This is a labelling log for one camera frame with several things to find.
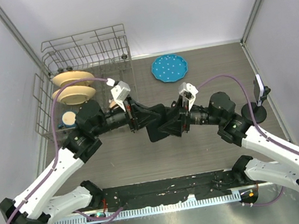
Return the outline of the black phone stand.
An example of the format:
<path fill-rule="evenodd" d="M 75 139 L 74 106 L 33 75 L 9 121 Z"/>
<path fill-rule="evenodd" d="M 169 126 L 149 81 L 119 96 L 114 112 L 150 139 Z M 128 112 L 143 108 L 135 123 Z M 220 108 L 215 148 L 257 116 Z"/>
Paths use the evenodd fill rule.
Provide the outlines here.
<path fill-rule="evenodd" d="M 255 102 L 251 102 L 250 104 L 257 124 L 261 124 L 266 120 L 267 111 L 263 106 L 263 102 L 267 99 L 267 96 L 270 92 L 271 89 L 268 86 L 263 87 L 262 95 L 260 95 L 260 91 L 257 91 L 257 89 L 254 90 Z M 248 104 L 245 104 L 241 108 L 241 115 L 246 119 L 248 124 L 254 125 Z"/>

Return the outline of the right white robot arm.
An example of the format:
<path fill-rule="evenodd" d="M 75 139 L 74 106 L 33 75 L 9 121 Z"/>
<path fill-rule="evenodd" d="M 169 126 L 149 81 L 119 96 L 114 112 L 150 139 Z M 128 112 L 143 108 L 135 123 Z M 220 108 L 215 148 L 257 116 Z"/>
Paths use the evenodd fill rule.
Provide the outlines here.
<path fill-rule="evenodd" d="M 178 98 L 165 109 L 157 130 L 162 134 L 181 136 L 191 125 L 217 125 L 218 134 L 225 142 L 261 153 L 274 162 L 267 163 L 252 157 L 240 157 L 233 172 L 234 181 L 246 185 L 265 181 L 292 188 L 299 192 L 299 146 L 279 138 L 251 120 L 235 112 L 235 103 L 224 92 L 214 93 L 208 107 L 192 108 Z"/>

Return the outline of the black phone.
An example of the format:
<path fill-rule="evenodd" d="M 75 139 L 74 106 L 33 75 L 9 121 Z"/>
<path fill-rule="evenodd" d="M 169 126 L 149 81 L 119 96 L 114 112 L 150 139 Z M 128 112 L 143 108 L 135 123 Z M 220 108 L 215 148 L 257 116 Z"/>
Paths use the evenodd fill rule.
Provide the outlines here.
<path fill-rule="evenodd" d="M 146 126 L 146 131 L 148 131 L 149 139 L 153 143 L 167 138 L 169 134 L 165 132 L 163 133 L 159 130 L 159 127 L 161 125 L 164 125 L 164 123 L 166 123 L 167 121 L 165 106 L 163 104 L 158 104 L 152 106 L 150 110 L 160 115 L 159 118 Z"/>

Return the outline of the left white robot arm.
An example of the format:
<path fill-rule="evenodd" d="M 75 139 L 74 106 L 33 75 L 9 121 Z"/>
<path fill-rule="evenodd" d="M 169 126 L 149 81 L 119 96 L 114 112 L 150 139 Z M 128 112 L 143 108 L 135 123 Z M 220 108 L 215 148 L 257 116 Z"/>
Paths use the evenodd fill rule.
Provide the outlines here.
<path fill-rule="evenodd" d="M 66 180 L 100 148 L 101 134 L 128 125 L 132 131 L 159 122 L 165 116 L 163 104 L 145 106 L 131 97 L 123 108 L 107 113 L 90 100 L 76 114 L 76 128 L 70 132 L 55 158 L 42 174 L 18 197 L 5 198 L 0 210 L 9 224 L 53 224 L 66 215 L 102 205 L 103 191 L 91 181 L 83 181 L 70 193 L 53 198 Z"/>

